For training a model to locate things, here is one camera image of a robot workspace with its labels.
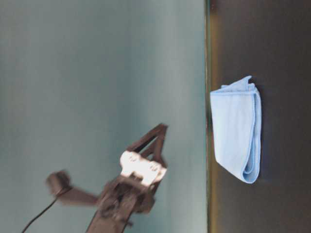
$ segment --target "blue towel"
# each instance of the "blue towel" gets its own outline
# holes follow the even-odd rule
[[[210,94],[216,161],[246,183],[259,175],[261,102],[247,76]]]

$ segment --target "folded towel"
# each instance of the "folded towel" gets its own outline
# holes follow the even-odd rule
[[[261,102],[247,76],[210,94],[216,161],[246,183],[259,175]]]

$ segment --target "wire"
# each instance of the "wire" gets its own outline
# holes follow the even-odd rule
[[[40,216],[42,216],[48,209],[50,209],[50,208],[55,204],[55,202],[58,200],[58,198],[59,198],[60,196],[62,196],[62,195],[64,195],[65,193],[69,192],[70,190],[71,190],[71,188],[68,189],[68,190],[66,190],[66,191],[63,192],[63,193],[62,193],[62,190],[60,190],[59,194],[56,194],[56,197],[55,197],[55,199],[52,201],[52,203],[51,203],[50,205],[48,205],[44,210],[42,210],[36,217],[34,217],[34,218],[26,225],[26,227],[23,229],[23,231],[22,231],[21,233],[25,233],[26,230],[30,227],[30,225],[31,225],[34,221],[36,221]]]

